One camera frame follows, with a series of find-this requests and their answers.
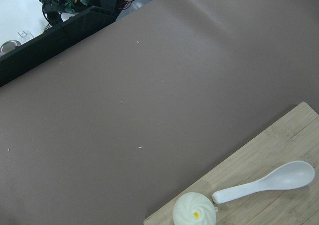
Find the white ceramic spoon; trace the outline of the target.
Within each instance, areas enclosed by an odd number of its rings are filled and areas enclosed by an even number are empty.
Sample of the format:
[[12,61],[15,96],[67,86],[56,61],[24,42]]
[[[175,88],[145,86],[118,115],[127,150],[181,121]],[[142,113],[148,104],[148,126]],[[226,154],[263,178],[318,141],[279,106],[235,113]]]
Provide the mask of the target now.
[[310,184],[315,175],[315,169],[309,163],[293,161],[254,182],[216,191],[212,199],[216,204],[222,204],[262,191],[298,189]]

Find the white toy bun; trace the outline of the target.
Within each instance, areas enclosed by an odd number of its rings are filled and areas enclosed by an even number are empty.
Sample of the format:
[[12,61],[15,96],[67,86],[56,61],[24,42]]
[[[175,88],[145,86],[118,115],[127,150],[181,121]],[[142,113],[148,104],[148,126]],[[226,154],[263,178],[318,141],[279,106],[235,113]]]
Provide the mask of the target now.
[[216,207],[205,195],[189,192],[176,200],[172,219],[175,225],[215,225],[216,213]]

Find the black tool stand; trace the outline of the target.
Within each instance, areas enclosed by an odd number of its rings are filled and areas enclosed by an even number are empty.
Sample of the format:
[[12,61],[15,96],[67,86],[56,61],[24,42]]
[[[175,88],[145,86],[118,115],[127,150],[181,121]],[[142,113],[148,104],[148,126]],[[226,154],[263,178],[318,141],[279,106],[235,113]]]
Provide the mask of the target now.
[[50,28],[0,58],[5,85],[115,22],[120,0],[39,0]]

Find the wooden cutting board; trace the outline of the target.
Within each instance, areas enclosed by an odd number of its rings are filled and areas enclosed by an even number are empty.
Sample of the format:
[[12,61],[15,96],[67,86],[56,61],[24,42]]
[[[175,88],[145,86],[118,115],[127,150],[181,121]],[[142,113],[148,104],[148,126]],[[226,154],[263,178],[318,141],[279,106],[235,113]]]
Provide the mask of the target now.
[[167,106],[153,112],[160,136],[152,149],[154,207],[146,225],[172,224],[172,207],[185,192],[211,195],[250,182],[292,159],[319,164],[319,102],[217,102]]

